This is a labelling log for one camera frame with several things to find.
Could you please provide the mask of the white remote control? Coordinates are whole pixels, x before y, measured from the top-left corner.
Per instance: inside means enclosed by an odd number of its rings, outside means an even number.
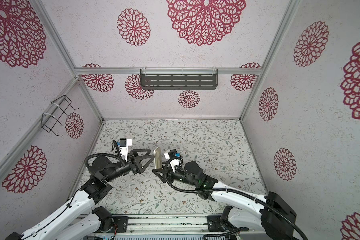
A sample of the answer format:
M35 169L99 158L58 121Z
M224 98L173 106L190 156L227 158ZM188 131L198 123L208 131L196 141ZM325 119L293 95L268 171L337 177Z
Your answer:
M157 147L154 150L154 166L155 169L161 169L162 168L162 152L161 152L161 148Z

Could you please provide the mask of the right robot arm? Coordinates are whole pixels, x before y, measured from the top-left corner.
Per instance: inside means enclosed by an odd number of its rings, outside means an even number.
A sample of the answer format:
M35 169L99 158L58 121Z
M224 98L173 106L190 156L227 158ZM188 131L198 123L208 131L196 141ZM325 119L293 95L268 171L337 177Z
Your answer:
M230 187L205 174L195 161L183 166L183 157L176 150L162 153L156 148L154 156L153 173L163 183L178 192L227 205L216 223L222 231L238 234L254 230L272 240L294 239L297 214L277 193L253 194Z

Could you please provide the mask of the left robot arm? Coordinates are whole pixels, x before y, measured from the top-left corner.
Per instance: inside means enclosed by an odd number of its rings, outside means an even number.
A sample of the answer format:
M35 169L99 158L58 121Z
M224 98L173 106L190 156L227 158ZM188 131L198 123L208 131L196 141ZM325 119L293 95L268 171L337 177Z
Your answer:
M121 154L99 153L85 158L90 178L60 208L22 234L13 232L8 240L76 240L96 231L113 228L113 215L96 207L113 188L110 182L128 175L142 174L155 159L151 150L133 150Z

